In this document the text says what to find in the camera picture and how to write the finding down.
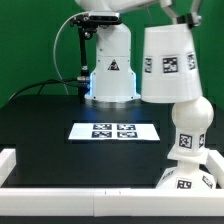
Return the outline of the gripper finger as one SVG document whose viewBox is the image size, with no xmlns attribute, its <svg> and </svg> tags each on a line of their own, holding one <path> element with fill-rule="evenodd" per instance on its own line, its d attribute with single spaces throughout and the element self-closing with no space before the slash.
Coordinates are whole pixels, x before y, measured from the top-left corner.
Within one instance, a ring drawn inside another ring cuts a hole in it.
<svg viewBox="0 0 224 224">
<path fill-rule="evenodd" d="M 178 23 L 178 14 L 171 8 L 172 0 L 160 0 L 160 6 L 167 16 L 171 19 L 173 24 Z"/>
<path fill-rule="evenodd" d="M 199 15 L 201 4 L 202 0 L 193 0 L 190 12 L 186 15 L 189 28 L 194 28 L 201 24 L 202 17 Z"/>
</svg>

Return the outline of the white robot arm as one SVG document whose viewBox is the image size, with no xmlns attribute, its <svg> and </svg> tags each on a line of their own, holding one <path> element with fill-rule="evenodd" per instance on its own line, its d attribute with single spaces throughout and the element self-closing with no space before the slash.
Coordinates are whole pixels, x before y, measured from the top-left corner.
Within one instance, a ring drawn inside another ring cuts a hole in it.
<svg viewBox="0 0 224 224">
<path fill-rule="evenodd" d="M 173 0 L 75 0 L 87 12 L 84 21 L 97 32 L 96 67 L 90 75 L 91 102 L 123 104 L 141 99 L 152 103 L 179 103 L 202 96 L 191 29 L 200 24 L 202 0 L 193 0 L 190 12 L 180 16 Z M 131 33 L 120 15 L 158 4 L 170 25 L 147 28 L 144 34 L 142 86 L 136 91 L 131 69 Z"/>
</svg>

